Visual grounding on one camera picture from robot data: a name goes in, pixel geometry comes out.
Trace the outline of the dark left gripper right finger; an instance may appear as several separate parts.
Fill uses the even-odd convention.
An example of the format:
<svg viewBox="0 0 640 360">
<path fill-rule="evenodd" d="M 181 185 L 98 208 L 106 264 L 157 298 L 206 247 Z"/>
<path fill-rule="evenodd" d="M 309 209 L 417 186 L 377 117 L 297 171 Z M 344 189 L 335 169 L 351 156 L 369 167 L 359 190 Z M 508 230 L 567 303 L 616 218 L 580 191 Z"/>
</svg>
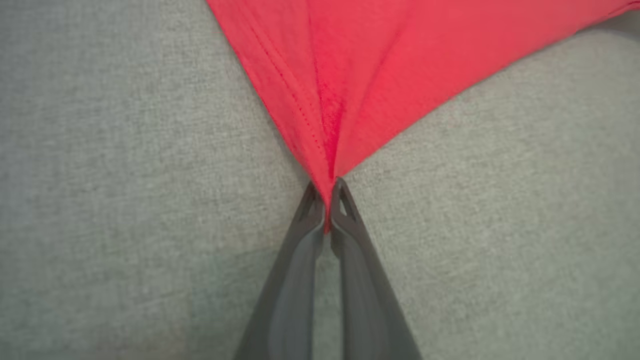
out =
<svg viewBox="0 0 640 360">
<path fill-rule="evenodd" d="M 331 248 L 339 260 L 345 360 L 420 360 L 422 355 L 343 178 L 330 200 Z"/>
</svg>

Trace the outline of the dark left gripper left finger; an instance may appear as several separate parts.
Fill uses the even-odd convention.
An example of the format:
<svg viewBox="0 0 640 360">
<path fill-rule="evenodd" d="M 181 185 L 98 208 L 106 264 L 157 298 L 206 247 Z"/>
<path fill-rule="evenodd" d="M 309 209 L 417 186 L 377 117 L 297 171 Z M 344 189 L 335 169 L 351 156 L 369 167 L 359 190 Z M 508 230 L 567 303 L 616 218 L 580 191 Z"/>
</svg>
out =
<svg viewBox="0 0 640 360">
<path fill-rule="evenodd" d="M 308 183 L 243 336 L 237 360 L 311 360 L 314 289 L 325 204 Z"/>
</svg>

